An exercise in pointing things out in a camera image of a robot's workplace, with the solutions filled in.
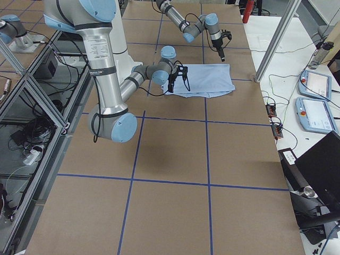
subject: red fire extinguisher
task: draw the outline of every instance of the red fire extinguisher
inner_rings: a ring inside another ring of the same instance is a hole
[[[248,19],[249,19],[249,16],[253,10],[253,7],[254,7],[254,0],[248,0],[248,2],[246,3],[246,7],[245,7],[245,11],[243,13],[243,23],[247,23],[248,22]]]

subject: robotic arm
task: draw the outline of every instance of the robotic arm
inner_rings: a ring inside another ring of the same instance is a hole
[[[31,35],[27,33],[20,19],[13,14],[0,17],[0,38],[6,44],[14,39],[16,46],[20,49],[33,45]]]
[[[199,20],[190,25],[188,21],[183,18],[180,13],[170,4],[170,0],[156,0],[159,10],[167,15],[173,23],[183,32],[184,39],[191,43],[194,39],[200,35],[204,30],[208,30],[212,41],[212,46],[216,48],[216,51],[221,58],[222,62],[225,61],[223,52],[223,38],[227,37],[232,39],[230,31],[220,30],[218,25],[218,17],[215,13],[199,16]]]
[[[137,129],[137,120],[128,113],[125,101],[146,79],[157,84],[173,80],[178,67],[174,48],[166,46],[157,65],[135,67],[120,85],[109,37],[115,14],[113,0],[45,0],[46,24],[83,38],[99,96],[99,105],[88,116],[89,130],[98,137],[127,142]]]

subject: label sticker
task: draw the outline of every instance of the label sticker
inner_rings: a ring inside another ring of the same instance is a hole
[[[295,159],[295,157],[294,157],[294,155],[292,154],[291,151],[284,151],[283,155],[285,156],[285,158],[287,159],[287,161],[288,161],[288,163],[290,165],[294,165],[295,164],[295,160],[296,159]]]
[[[110,58],[109,46],[105,38],[85,40],[84,45],[89,61],[105,60]]]

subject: folded towel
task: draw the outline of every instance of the folded towel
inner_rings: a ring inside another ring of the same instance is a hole
[[[188,81],[190,91],[184,85],[182,77],[177,77],[174,92],[167,95],[182,97],[219,97],[235,90],[230,78],[230,66],[228,64],[184,65],[188,67]],[[167,91],[167,83],[162,85],[163,91]]]

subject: light blue joint cap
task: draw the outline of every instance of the light blue joint cap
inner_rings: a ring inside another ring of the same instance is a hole
[[[111,22],[117,12],[114,0],[79,0],[79,3],[93,18],[101,22]]]
[[[160,51],[160,56],[170,60],[176,57],[176,50],[172,46],[164,46]]]
[[[114,142],[127,142],[134,136],[136,130],[136,117],[132,113],[125,113],[113,125],[111,139]]]
[[[65,24],[63,22],[60,22],[58,20],[52,19],[51,17],[47,16],[44,14],[44,18],[45,18],[45,23],[46,25],[48,25],[51,28],[54,28],[56,30],[61,30],[64,32],[69,32],[69,33],[77,33],[76,30],[74,29],[74,27]]]
[[[134,70],[138,67],[139,65],[135,65],[132,69],[131,69],[131,73],[134,72]]]
[[[183,37],[184,37],[184,39],[185,39],[188,43],[191,43],[192,41],[195,40],[195,37],[192,36],[192,35],[189,34],[189,33],[184,33],[184,34],[183,34]]]
[[[14,15],[14,14],[2,16],[0,19],[2,19],[4,21],[20,21],[18,16]]]
[[[216,25],[217,23],[218,23],[218,17],[216,13],[210,13],[206,16],[206,24],[208,26],[213,26],[213,25]]]
[[[1,33],[0,32],[0,38],[2,39],[2,41],[4,41],[4,43],[9,44],[12,41],[12,38],[9,37],[8,35],[6,35],[5,33]]]
[[[158,70],[153,73],[152,81],[158,85],[163,85],[169,78],[169,74],[163,70]]]

